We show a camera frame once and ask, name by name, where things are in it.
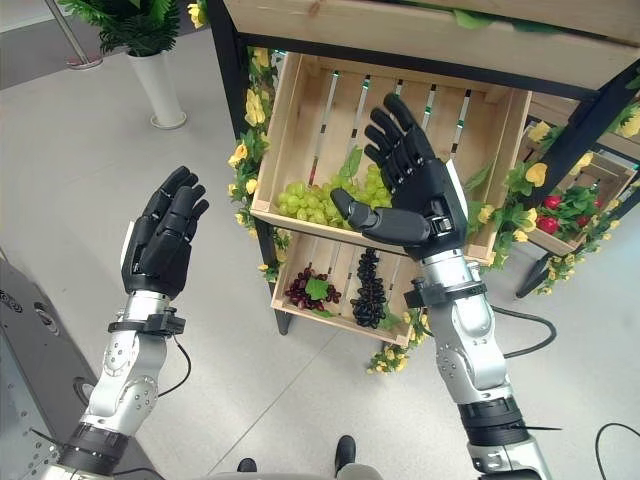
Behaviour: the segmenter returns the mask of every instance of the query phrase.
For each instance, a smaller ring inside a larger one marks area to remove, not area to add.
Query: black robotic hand
[[[343,189],[331,198],[354,230],[372,240],[404,247],[419,260],[461,248],[466,235],[466,202],[458,177],[436,158],[426,135],[400,97],[389,93],[384,105],[398,125],[380,108],[371,111],[373,125],[365,135],[376,144],[365,153],[380,167],[391,192],[393,208],[376,208],[355,201]]]
[[[209,202],[205,188],[187,167],[175,170],[149,199],[136,220],[122,263],[127,293],[150,290],[175,298],[184,288],[190,242]]]

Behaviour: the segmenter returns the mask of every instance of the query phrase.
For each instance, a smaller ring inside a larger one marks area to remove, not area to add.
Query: red strawberry
[[[580,228],[582,228],[589,223],[589,220],[591,220],[590,215],[580,215],[578,218],[576,218],[576,223]]]
[[[536,225],[543,232],[553,235],[558,230],[558,220],[553,217],[538,217]]]
[[[560,195],[549,195],[544,199],[543,203],[548,209],[555,210],[562,203],[562,197]]]

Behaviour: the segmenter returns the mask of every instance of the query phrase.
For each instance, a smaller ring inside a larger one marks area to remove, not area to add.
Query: potted plant
[[[151,123],[171,129],[184,124],[169,75],[166,52],[176,42],[180,22],[176,0],[60,0],[70,13],[100,28],[100,49],[125,47],[153,107]]]

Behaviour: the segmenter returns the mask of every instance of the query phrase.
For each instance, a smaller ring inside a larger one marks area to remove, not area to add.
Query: grape cluster
[[[378,328],[380,320],[386,317],[384,304],[387,299],[384,296],[382,279],[376,278],[376,264],[379,261],[373,248],[367,248],[360,256],[358,278],[362,288],[358,289],[360,298],[351,300],[351,304],[353,316],[362,327]]]
[[[296,304],[300,310],[309,309],[323,312],[324,304],[322,303],[322,300],[312,300],[311,295],[305,291],[305,287],[307,286],[307,282],[310,278],[326,281],[328,276],[324,273],[316,275],[315,270],[311,267],[307,267],[302,272],[298,273],[298,277],[291,282],[291,285],[289,285],[289,288],[285,290],[284,294],[289,297],[291,303]],[[336,287],[329,284],[329,287],[327,288],[327,296],[324,300],[326,302],[339,303],[341,296],[342,294],[336,290]]]
[[[364,188],[360,188],[357,180],[340,175],[333,175],[331,182],[324,183],[322,187],[308,187],[304,182],[290,183],[285,191],[278,195],[278,211],[298,220],[351,230],[331,200],[330,194],[335,188],[345,189],[356,200],[370,205],[371,208],[391,206],[391,195],[384,188],[380,169],[372,164],[367,169]]]

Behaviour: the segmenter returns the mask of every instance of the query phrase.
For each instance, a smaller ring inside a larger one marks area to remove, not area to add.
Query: wooden shelf
[[[518,152],[518,159],[523,160],[527,158],[529,162],[537,161],[542,156],[537,149],[538,144],[532,142],[525,136]],[[624,189],[627,188],[634,175],[634,170],[596,153],[593,155],[590,165],[582,168],[578,175],[567,175],[564,177],[558,184],[558,188],[565,191],[574,185],[589,187],[597,183],[600,192],[598,194],[598,200],[600,200],[602,206],[606,208],[611,200],[617,198]],[[582,233],[565,242],[538,228],[528,235],[529,241],[532,243],[560,256],[575,251],[576,248],[584,242],[586,237],[586,234]]]
[[[367,75],[370,77],[365,86]],[[398,91],[400,81],[400,97],[418,122],[427,121],[426,132],[435,153],[446,160],[455,150],[454,164],[463,184],[493,163],[493,171],[474,191],[473,199],[502,205],[507,193],[504,180],[515,163],[529,92],[289,53],[280,75],[269,127],[271,148],[261,165],[252,215],[290,230],[403,254],[399,247],[379,244],[356,232],[281,215],[276,205],[278,194],[291,182],[306,183],[310,179],[317,185],[328,182],[354,143],[363,146],[368,142],[363,131],[370,122],[370,111],[382,105],[388,92]],[[459,118],[465,111],[463,105],[467,104],[464,126],[460,127]],[[425,113],[427,105],[430,114]],[[357,174],[361,182],[367,164],[365,157]],[[494,240],[494,225],[487,225],[470,238],[465,254],[487,263]]]
[[[361,327],[353,317],[352,298],[358,298],[360,280],[356,276],[360,255],[364,247],[358,247],[333,240],[314,237],[301,233],[293,233],[291,244],[287,250],[287,262],[281,267],[278,282],[273,292],[271,306],[293,315],[309,318],[318,322],[333,325],[355,333],[377,338],[384,342],[406,346],[411,335],[409,324],[400,322],[392,330]],[[383,286],[389,300],[389,310],[402,317],[406,310],[403,294],[413,288],[411,280],[418,276],[418,268],[408,257],[391,253],[378,252],[380,262],[376,270],[377,276],[383,279]],[[311,264],[317,273],[329,273],[329,282],[342,293],[339,304],[325,302],[325,308],[334,316],[322,317],[310,310],[301,310],[291,304],[284,295],[291,282]]]
[[[627,1],[628,13],[635,0]],[[500,21],[464,29],[450,12],[410,5],[362,0],[225,0],[225,4],[241,33],[439,60],[593,90],[640,58],[637,47],[570,33],[520,32]],[[549,14],[558,8],[566,14],[568,9],[555,3],[546,8]],[[582,10],[574,8],[574,17],[579,18]],[[603,10],[612,8],[602,2]],[[636,12],[628,23],[637,24],[637,18]],[[638,30],[633,31],[635,38]]]

